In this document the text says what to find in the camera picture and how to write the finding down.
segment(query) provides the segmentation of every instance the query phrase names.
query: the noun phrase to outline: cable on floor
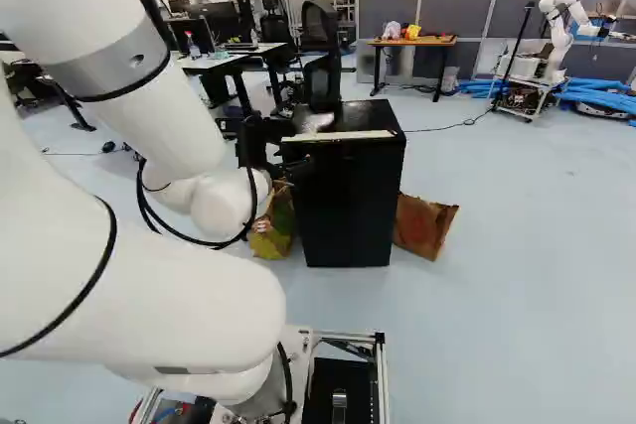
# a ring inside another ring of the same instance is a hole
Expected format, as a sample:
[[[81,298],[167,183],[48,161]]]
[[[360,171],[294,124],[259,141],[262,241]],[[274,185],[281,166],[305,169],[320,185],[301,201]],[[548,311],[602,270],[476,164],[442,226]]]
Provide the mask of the cable on floor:
[[[46,147],[46,148],[42,148],[42,150],[40,151],[44,156],[101,156],[103,154],[112,154],[112,153],[119,153],[121,151],[126,151],[125,148],[119,148],[119,149],[115,149],[113,151],[109,151],[109,152],[104,152],[104,151],[98,151],[96,153],[52,153],[50,152],[50,148]]]
[[[475,124],[477,124],[477,121],[479,121],[481,118],[486,116],[488,113],[490,113],[494,109],[495,109],[495,107],[491,106],[486,111],[481,113],[479,116],[475,116],[474,118],[464,119],[460,123],[449,124],[448,126],[442,126],[440,128],[411,129],[411,130],[408,130],[408,131],[404,131],[404,133],[427,133],[427,132],[430,132],[430,131],[445,131],[447,129],[456,128],[458,126],[474,126]]]

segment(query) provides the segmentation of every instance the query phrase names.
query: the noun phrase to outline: box on shelf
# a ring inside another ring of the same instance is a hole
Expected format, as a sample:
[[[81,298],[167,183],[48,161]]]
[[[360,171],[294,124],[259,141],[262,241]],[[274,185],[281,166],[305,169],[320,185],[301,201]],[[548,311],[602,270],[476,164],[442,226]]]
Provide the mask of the box on shelf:
[[[510,76],[522,79],[530,79],[535,77],[537,67],[539,66],[540,59],[527,58],[527,57],[515,57],[513,67],[510,69]],[[501,57],[499,66],[497,67],[497,74],[503,76],[506,74],[506,69],[510,63],[510,55],[504,55]]]

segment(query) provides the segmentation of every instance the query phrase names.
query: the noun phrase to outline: desk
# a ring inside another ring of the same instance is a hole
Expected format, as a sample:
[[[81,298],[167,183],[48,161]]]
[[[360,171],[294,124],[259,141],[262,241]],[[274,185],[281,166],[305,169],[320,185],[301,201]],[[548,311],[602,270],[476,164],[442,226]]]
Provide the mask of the desk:
[[[247,95],[247,89],[245,83],[242,80],[241,69],[236,66],[236,63],[242,59],[247,58],[247,55],[230,54],[226,59],[216,60],[211,57],[203,56],[199,59],[192,60],[190,57],[183,57],[179,52],[172,52],[172,60],[178,67],[187,73],[200,74],[201,85],[208,94],[210,100],[219,94],[218,82],[215,80],[221,76],[223,79],[223,86],[225,85],[225,76],[229,75],[235,82],[237,88],[237,96],[240,101],[243,113],[247,114],[251,112],[251,104],[249,103],[249,96]]]
[[[380,56],[382,54],[383,47],[441,47],[441,68],[439,69],[439,80],[437,81],[437,89],[433,97],[433,102],[439,100],[441,94],[441,84],[444,80],[444,69],[446,68],[446,57],[448,56],[447,47],[453,47],[457,43],[457,36],[446,35],[443,37],[435,37],[429,35],[426,37],[419,37],[417,40],[372,40],[368,44],[376,48],[376,61],[374,64],[374,89],[371,91],[371,96],[375,96],[380,92],[382,88],[386,86],[386,83],[380,83]]]
[[[273,62],[270,61],[270,56],[275,55],[279,49],[286,47],[287,44],[282,42],[277,43],[259,43],[257,50],[232,50],[232,53],[245,55],[246,57],[262,57],[263,61],[267,65],[267,72],[269,73],[269,81],[271,82],[271,93],[274,97],[276,106],[282,103],[282,96],[280,94],[280,83],[278,82],[278,73]]]

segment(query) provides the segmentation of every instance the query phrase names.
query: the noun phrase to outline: wooden desk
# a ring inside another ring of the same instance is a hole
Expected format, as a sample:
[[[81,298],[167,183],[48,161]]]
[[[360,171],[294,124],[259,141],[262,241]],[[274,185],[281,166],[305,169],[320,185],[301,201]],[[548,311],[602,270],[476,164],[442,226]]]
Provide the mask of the wooden desk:
[[[374,89],[371,91],[371,96],[375,96],[384,88],[387,84],[380,83],[380,57],[382,56],[382,48],[384,47],[438,47],[441,48],[441,68],[439,69],[439,80],[437,82],[437,89],[433,96],[433,102],[439,101],[439,95],[441,94],[441,84],[444,80],[444,69],[446,69],[446,58],[448,57],[448,50],[445,47],[453,47],[457,43],[457,36],[446,35],[436,37],[429,35],[426,37],[418,37],[416,40],[371,40],[368,44],[376,48],[376,61],[374,64]]]

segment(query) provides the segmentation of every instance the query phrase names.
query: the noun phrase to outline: gray partition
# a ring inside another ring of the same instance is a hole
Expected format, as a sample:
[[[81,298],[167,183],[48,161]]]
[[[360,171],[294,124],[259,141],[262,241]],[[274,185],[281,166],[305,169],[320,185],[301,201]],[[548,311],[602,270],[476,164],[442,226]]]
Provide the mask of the gray partition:
[[[626,81],[636,67],[636,49],[597,45],[573,45],[569,49],[562,64],[567,76]]]
[[[488,28],[489,38],[514,39],[519,35],[519,30],[524,21],[526,11],[524,7],[528,2],[534,1],[539,4],[540,0],[496,0],[493,15]],[[546,29],[543,35],[542,27],[546,22],[546,17],[536,6],[528,21],[525,39],[540,39],[550,36],[550,29]]]
[[[491,0],[421,0],[419,26],[422,34],[453,33],[481,38]]]
[[[459,67],[460,79],[470,79],[479,53],[479,42],[458,42],[454,47],[443,47],[448,50],[447,67]],[[439,77],[441,49],[420,47],[415,49],[413,76],[423,78]]]
[[[636,35],[636,19],[618,19],[616,26],[612,29],[616,32],[622,32],[624,34]],[[634,44],[633,42],[627,42],[624,40],[611,39],[611,43],[620,44]]]
[[[360,0],[358,4],[358,38],[372,39],[383,32],[386,22],[414,23],[418,0]]]
[[[423,33],[457,34],[460,41],[449,51],[448,65],[460,67],[460,78],[470,78],[478,74],[480,57],[492,54],[484,48],[487,39],[514,41],[517,38],[524,20],[524,7],[529,1],[538,4],[540,0],[357,0],[358,81],[373,80],[374,50],[366,41],[379,35],[383,24],[390,20],[415,22]],[[621,19],[621,9],[617,12],[620,20],[614,30],[636,34],[636,19]],[[524,38],[548,39],[550,29],[544,29],[545,24],[544,15],[535,7]],[[634,47],[632,43],[606,40],[603,47],[591,52],[594,47],[577,42],[566,55],[563,67],[568,68],[567,74],[572,76],[626,81],[636,66]],[[381,76],[386,73],[389,82],[394,83],[428,83],[439,74],[436,50],[413,47],[387,50],[394,59],[386,65],[383,57]]]

